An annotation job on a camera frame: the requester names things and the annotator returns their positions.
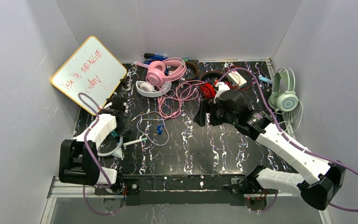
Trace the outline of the pink headphones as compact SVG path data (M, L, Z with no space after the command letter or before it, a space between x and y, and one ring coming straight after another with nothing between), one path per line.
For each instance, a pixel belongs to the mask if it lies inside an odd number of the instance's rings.
M166 75L167 66L176 68L170 75ZM163 61L152 61L147 69L146 81L154 86L161 86L166 82L177 81L185 73L185 61L178 57L167 58Z

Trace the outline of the red headphones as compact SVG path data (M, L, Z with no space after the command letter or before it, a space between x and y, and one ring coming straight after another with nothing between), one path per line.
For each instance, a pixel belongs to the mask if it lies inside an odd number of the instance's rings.
M204 81L205 83L200 86L200 90L202 92L204 99L214 99L217 88L215 87L215 84L217 82L225 82L229 87L230 83L229 80L224 77L222 80L220 78L223 76L223 73L218 71L209 71L204 73L200 81Z

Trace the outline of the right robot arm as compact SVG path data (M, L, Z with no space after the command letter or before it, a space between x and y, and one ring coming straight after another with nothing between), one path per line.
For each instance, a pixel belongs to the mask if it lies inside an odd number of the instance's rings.
M311 207L324 210L341 188L344 167L294 147L296 141L279 131L270 115L250 110L240 93L228 90L215 99L201 100L194 122L205 126L207 114L210 125L233 125L242 135L266 146L296 170L287 173L259 165L238 183L227 185L227 189L235 193L276 189L300 196Z

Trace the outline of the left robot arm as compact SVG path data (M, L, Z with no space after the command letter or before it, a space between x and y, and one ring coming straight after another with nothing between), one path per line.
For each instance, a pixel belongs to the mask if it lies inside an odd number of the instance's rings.
M126 106L127 100L123 97L112 97L87 129L61 143L60 182L105 188L116 183L118 171L102 167L98 158L123 157L124 137L130 131L130 123L125 117ZM115 137L117 145L108 152L99 152L101 144L109 137Z

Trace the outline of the teal white cat-ear headphones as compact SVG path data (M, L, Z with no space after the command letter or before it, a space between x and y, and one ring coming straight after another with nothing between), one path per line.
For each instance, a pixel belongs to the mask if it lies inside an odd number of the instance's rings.
M113 156L115 158L123 158L123 143L124 138L117 132L113 131L105 138L101 146L98 148L97 155L99 157Z

